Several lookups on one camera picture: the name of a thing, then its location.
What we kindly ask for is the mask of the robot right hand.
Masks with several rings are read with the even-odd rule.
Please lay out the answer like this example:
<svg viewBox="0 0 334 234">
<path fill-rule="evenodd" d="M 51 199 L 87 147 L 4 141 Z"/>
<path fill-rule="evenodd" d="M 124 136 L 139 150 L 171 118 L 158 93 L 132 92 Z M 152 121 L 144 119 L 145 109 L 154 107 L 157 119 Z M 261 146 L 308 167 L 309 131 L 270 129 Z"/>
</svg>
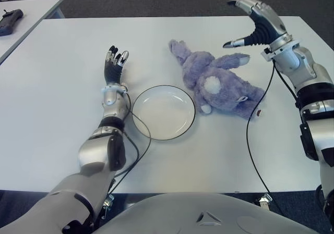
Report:
<svg viewBox="0 0 334 234">
<path fill-rule="evenodd" d="M 249 45 L 269 45 L 287 30 L 277 13 L 266 3 L 259 0 L 229 0 L 228 5 L 245 11 L 254 22 L 255 30 L 249 36 L 226 42 L 224 48 Z"/>
</svg>

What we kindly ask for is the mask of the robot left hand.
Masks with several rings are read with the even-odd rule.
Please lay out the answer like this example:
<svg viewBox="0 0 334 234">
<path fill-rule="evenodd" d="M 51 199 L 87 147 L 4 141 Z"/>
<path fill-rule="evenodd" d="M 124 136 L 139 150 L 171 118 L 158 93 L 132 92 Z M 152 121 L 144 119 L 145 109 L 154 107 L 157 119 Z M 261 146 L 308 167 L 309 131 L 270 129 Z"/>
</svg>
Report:
<svg viewBox="0 0 334 234">
<path fill-rule="evenodd" d="M 112 45 L 107 51 L 104 64 L 104 78 L 106 84 L 121 84 L 123 67 L 129 57 L 128 51 L 118 53 L 118 48 Z"/>
</svg>

